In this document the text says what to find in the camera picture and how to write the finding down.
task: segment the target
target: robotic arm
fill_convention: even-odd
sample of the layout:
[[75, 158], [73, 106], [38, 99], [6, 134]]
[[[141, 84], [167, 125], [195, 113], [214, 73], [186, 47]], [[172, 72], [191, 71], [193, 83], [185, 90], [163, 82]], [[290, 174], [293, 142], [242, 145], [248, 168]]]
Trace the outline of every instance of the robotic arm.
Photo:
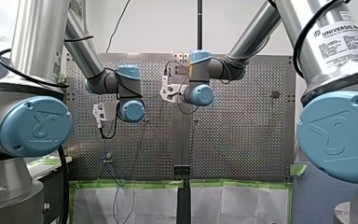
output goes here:
[[71, 114], [57, 84], [64, 33], [65, 46], [96, 94], [117, 94], [118, 115], [136, 122], [145, 115], [139, 70], [134, 65], [105, 69], [91, 41], [69, 10], [69, 1], [21, 0], [9, 69], [0, 79], [0, 154], [38, 157], [56, 150], [68, 137]]
[[117, 94], [120, 100], [117, 106], [112, 103], [94, 106], [93, 114], [98, 128], [102, 128], [102, 120], [115, 119], [116, 116], [126, 122], [141, 120], [145, 116], [145, 106], [142, 101], [139, 69], [134, 65], [121, 65], [117, 69], [104, 68], [91, 40], [82, 40], [84, 36], [86, 34], [78, 24], [75, 12], [69, 10], [65, 47], [85, 75], [86, 89], [94, 94]]
[[[20, 0], [12, 49], [0, 52], [0, 64], [8, 70], [0, 79], [0, 223], [44, 222], [43, 184], [33, 181], [21, 158], [48, 155], [72, 130], [71, 113], [62, 102], [62, 88], [68, 86], [58, 83], [64, 36], [86, 77], [86, 88], [117, 95], [115, 117], [136, 122], [145, 115], [138, 68], [103, 68], [74, 12], [68, 13], [69, 4]], [[7, 63], [1, 57], [10, 51]], [[65, 162], [63, 152], [61, 159]], [[34, 211], [23, 212], [24, 207]]]
[[269, 36], [280, 22], [281, 17], [276, 8], [268, 2], [264, 3], [225, 58], [212, 57], [208, 50], [196, 50], [191, 53], [188, 86], [164, 84], [164, 80], [167, 82], [168, 78], [163, 77], [162, 98], [173, 103], [182, 102], [199, 106], [211, 104], [214, 97], [213, 87], [209, 85], [210, 79], [230, 82], [243, 78], [249, 59], [267, 45]]
[[224, 59], [205, 50], [192, 52], [189, 85], [161, 95], [177, 91], [177, 101], [210, 104], [209, 80], [246, 76], [249, 59], [281, 21], [294, 47], [295, 69], [308, 86], [297, 125], [301, 148], [329, 175], [358, 183], [358, 25], [347, 1], [266, 1]]

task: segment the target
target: white wall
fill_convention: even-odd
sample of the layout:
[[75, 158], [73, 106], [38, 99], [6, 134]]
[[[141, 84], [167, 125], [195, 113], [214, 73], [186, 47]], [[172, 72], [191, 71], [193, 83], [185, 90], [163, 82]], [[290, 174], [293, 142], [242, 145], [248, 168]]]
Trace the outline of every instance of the white wall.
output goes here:
[[[109, 36], [127, 0], [87, 0], [89, 32], [98, 52], [105, 52]], [[263, 0], [204, 0], [203, 47], [227, 53]], [[350, 3], [358, 22], [358, 0]], [[190, 52], [197, 47], [196, 0], [131, 0], [109, 52]], [[282, 25], [260, 54], [291, 55], [292, 46]], [[296, 117], [299, 97], [306, 86], [297, 78]]]

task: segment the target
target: blue joint cap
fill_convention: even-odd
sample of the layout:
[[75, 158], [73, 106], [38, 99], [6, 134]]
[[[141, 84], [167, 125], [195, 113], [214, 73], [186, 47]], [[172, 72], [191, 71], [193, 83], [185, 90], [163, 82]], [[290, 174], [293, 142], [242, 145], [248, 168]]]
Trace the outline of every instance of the blue joint cap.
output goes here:
[[138, 122], [145, 116], [145, 107], [139, 101], [130, 100], [122, 105], [120, 115], [127, 122]]
[[199, 85], [191, 92], [191, 102], [193, 105], [210, 105], [213, 99], [213, 88], [209, 85]]
[[297, 137], [316, 167], [358, 184], [357, 91], [333, 91], [312, 100], [300, 115]]
[[86, 80], [86, 83], [85, 83], [84, 86], [86, 87], [86, 91], [88, 91], [89, 93], [91, 93], [91, 94], [97, 94], [97, 93], [95, 93], [95, 91], [93, 91], [93, 90], [91, 89], [90, 84], [89, 84], [89, 82], [88, 82], [87, 80]]
[[117, 74], [121, 77], [126, 77], [129, 79], [140, 80], [141, 76], [139, 75], [139, 68], [135, 65], [120, 65], [117, 68]]
[[191, 63], [201, 63], [211, 58], [212, 54], [209, 50], [196, 50], [190, 54]]
[[56, 150], [72, 131], [68, 107], [49, 96], [14, 105], [0, 121], [0, 148], [13, 157], [40, 157]]

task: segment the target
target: perforated metal panel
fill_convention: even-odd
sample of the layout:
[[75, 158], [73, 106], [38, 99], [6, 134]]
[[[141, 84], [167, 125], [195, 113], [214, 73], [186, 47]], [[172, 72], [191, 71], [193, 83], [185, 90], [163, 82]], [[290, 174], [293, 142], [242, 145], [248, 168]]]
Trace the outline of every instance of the perforated metal panel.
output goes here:
[[[119, 120], [117, 134], [112, 140], [103, 140], [91, 110], [94, 104], [116, 100], [115, 95], [89, 94], [85, 79], [75, 62], [68, 62], [70, 88], [67, 104], [74, 115], [74, 136], [69, 141], [72, 179], [107, 178], [114, 175], [136, 179], [172, 179], [172, 105], [159, 97], [164, 65], [172, 60], [164, 54], [104, 54], [104, 66], [116, 68], [119, 64], [136, 64], [141, 73], [141, 87], [146, 106], [145, 120], [129, 124]], [[103, 165], [102, 157], [112, 152], [112, 164]]]
[[229, 85], [213, 80], [213, 104], [193, 115], [191, 177], [281, 181], [289, 176], [295, 78], [288, 57], [259, 56], [242, 80]]
[[[74, 116], [74, 134], [68, 141], [75, 158], [70, 167], [72, 179], [111, 175], [173, 179], [180, 177], [174, 175], [174, 165], [181, 164], [190, 164], [190, 178], [283, 181], [289, 176], [296, 77], [288, 57], [257, 56], [243, 80], [229, 85], [213, 80], [214, 103], [200, 108], [190, 119], [158, 94], [164, 66], [174, 59], [172, 55], [103, 54], [101, 59], [109, 67], [138, 65], [146, 120], [137, 124], [119, 121], [116, 137], [102, 140], [91, 109], [116, 96], [87, 93], [85, 79], [70, 60], [67, 104]], [[271, 98], [273, 91], [280, 97]], [[103, 166], [107, 151], [112, 152], [113, 162]]]

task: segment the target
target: label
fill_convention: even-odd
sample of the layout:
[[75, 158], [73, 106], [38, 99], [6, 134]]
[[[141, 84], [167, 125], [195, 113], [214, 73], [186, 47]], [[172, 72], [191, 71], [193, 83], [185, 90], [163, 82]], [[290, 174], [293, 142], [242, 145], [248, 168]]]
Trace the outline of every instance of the label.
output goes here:
[[326, 67], [358, 59], [358, 25], [355, 21], [339, 21], [310, 35], [322, 54]]
[[354, 21], [353, 15], [349, 11], [340, 11], [339, 14], [341, 14], [344, 21]]

